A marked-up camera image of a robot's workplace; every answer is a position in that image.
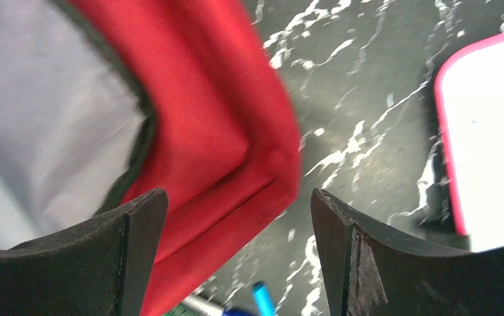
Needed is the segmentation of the pink-framed whiteboard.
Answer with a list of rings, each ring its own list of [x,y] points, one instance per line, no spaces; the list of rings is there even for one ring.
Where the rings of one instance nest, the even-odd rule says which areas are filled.
[[[504,246],[504,33],[449,57],[435,79],[455,229],[474,252]]]

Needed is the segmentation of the red backpack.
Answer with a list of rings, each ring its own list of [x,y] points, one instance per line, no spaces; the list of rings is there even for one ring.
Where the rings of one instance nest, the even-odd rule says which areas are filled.
[[[0,250],[161,189],[138,315],[163,315],[290,205],[299,171],[238,1],[0,1]]]

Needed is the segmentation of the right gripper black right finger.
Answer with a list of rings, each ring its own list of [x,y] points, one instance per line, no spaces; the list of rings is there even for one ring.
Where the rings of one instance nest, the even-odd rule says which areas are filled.
[[[504,315],[504,247],[422,240],[325,190],[310,209],[332,315]]]

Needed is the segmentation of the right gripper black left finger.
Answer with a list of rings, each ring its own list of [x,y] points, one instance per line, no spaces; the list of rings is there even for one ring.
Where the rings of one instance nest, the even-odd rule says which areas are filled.
[[[167,213],[165,191],[0,250],[0,315],[138,315]]]

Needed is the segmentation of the blue-capped white marker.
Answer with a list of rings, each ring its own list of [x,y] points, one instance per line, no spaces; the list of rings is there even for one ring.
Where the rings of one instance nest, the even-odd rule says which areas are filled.
[[[190,295],[182,303],[199,313],[209,316],[252,316],[247,311],[227,308],[201,296]]]

